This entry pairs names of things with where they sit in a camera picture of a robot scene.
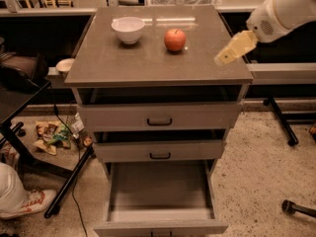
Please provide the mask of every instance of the red apple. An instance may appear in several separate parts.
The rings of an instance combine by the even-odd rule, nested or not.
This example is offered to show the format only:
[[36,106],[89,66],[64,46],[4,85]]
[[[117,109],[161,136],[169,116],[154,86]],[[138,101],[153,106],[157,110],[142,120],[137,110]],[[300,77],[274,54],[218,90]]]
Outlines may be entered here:
[[180,51],[186,44],[186,34],[180,29],[170,29],[165,34],[164,42],[168,50]]

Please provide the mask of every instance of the shoe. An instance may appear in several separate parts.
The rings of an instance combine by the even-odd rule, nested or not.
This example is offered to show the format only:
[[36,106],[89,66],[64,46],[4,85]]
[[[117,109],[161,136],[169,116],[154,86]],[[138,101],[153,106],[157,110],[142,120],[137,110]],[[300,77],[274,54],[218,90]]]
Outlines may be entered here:
[[14,212],[1,212],[1,219],[11,219],[26,214],[42,211],[46,209],[56,197],[55,190],[31,191],[28,192],[29,200],[19,210]]

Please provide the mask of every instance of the speckled floor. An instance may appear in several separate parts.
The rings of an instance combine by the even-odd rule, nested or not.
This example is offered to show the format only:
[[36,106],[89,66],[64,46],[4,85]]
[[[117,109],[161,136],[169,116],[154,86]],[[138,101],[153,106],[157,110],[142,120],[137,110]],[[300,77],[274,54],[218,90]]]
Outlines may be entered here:
[[[301,105],[316,110],[315,102]],[[229,223],[223,237],[316,236],[316,219],[295,213],[284,214],[281,204],[290,199],[316,209],[316,143],[308,132],[309,124],[293,125],[299,144],[287,145],[287,136],[270,107],[245,103],[245,112],[227,137],[225,152],[212,175],[214,202],[218,219]],[[22,140],[40,159],[66,168],[78,160],[77,151],[58,149],[56,156],[39,153],[32,146],[36,139],[35,120],[55,120],[49,112],[37,117],[20,118],[27,136]],[[32,174],[22,176],[27,189],[59,189],[64,180],[55,176]],[[93,227],[104,219],[104,197],[107,188],[104,171],[98,159],[90,159],[82,170],[75,197],[80,205],[89,237],[96,237]],[[62,201],[58,215],[50,219],[44,212],[0,221],[0,233],[21,237],[85,236],[72,189]]]

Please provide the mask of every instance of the person's leg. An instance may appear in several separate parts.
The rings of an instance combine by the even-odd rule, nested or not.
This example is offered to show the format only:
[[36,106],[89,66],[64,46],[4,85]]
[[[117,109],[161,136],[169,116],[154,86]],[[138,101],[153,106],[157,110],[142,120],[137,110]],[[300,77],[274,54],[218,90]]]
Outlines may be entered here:
[[46,209],[56,191],[27,192],[18,173],[9,165],[0,163],[0,218],[10,219]]

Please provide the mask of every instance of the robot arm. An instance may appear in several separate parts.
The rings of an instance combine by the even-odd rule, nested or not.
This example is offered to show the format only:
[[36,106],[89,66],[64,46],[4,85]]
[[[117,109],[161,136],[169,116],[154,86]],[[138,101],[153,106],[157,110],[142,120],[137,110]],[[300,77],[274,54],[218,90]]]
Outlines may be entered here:
[[214,61],[228,64],[256,48],[258,41],[272,42],[311,21],[316,21],[316,0],[266,0],[247,20],[249,31],[235,35]]

